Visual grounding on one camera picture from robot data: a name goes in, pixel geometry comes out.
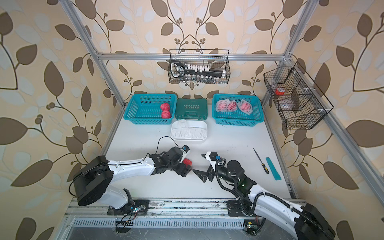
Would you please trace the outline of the red apple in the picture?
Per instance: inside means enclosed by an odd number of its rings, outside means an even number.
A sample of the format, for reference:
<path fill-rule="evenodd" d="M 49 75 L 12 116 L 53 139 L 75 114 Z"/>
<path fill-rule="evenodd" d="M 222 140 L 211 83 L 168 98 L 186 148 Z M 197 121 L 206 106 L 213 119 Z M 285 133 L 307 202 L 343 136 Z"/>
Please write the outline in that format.
<path fill-rule="evenodd" d="M 170 110 L 170 104 L 168 104 L 168 103 L 161 104 L 161 110 L 162 111 L 169 111 Z"/>
<path fill-rule="evenodd" d="M 162 117 L 162 119 L 170 119 L 172 117 L 172 114 L 170 111 L 164 110 L 161 113 L 161 117 Z"/>

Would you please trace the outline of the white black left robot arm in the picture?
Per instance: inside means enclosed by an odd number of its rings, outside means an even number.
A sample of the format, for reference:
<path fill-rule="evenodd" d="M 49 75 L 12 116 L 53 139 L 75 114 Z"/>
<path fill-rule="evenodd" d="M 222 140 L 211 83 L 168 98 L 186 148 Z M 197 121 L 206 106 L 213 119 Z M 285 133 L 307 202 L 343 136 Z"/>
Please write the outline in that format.
<path fill-rule="evenodd" d="M 190 148 L 184 145 L 131 161 L 108 161 L 105 156 L 98 156 L 74 174 L 72 184 L 78 205 L 83 207 L 100 202 L 121 209 L 130 201 L 130 195 L 127 190 L 118 189 L 112 183 L 136 176 L 163 174 L 166 171 L 174 171 L 186 177 L 192 169 L 191 161 L 185 160 L 189 151 Z"/>

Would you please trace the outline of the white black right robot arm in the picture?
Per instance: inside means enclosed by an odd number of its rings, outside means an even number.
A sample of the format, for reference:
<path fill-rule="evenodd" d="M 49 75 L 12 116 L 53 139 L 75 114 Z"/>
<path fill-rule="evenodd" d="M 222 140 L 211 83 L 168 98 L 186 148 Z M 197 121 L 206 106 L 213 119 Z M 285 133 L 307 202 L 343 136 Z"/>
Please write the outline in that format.
<path fill-rule="evenodd" d="M 207 171 L 193 171 L 203 182 L 217 180 L 220 188 L 234 195 L 240 212 L 262 217 L 296 240 L 333 240 L 335 231 L 316 207 L 284 200 L 250 179 L 236 160 L 211 162 Z"/>

